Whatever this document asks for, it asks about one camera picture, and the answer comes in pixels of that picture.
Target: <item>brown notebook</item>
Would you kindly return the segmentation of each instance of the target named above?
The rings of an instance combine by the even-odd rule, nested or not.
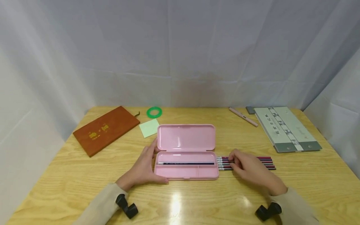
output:
[[[120,106],[74,131],[73,135],[87,155],[92,157],[139,123],[138,119]]]

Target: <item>pink pen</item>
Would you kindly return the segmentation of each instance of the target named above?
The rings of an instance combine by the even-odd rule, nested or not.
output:
[[[232,111],[234,114],[238,115],[239,117],[243,118],[244,120],[246,120],[247,122],[251,123],[252,125],[254,125],[255,127],[258,126],[257,123],[255,123],[254,121],[252,121],[251,119],[247,118],[246,116],[244,116],[241,112],[236,111],[235,109],[229,107],[229,110]]]

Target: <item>pencil case lid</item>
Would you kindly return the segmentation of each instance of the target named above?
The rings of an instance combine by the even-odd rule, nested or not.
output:
[[[158,148],[169,152],[202,152],[215,149],[211,124],[163,124],[158,127]]]

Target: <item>hand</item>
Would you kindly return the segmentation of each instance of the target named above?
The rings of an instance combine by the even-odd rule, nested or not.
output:
[[[270,172],[255,156],[234,149],[229,155],[229,160],[235,161],[230,166],[243,180],[266,187],[272,196],[287,192],[283,181]]]
[[[157,147],[157,138],[153,140],[151,145],[145,146],[139,158],[132,168],[122,175],[116,184],[124,191],[129,191],[134,185],[155,182],[158,184],[167,184],[169,180],[166,177],[154,174],[151,162],[152,158],[160,151]]]

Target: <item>black clamp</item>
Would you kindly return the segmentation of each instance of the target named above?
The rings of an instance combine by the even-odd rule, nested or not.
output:
[[[124,194],[119,194],[115,202],[124,211],[124,213],[129,219],[133,218],[139,212],[134,203],[131,204],[129,207],[127,206],[127,200],[125,199]]]
[[[278,203],[272,202],[269,207],[266,209],[261,205],[255,212],[255,215],[261,219],[261,221],[266,221],[270,217],[280,214],[282,212],[281,207]]]

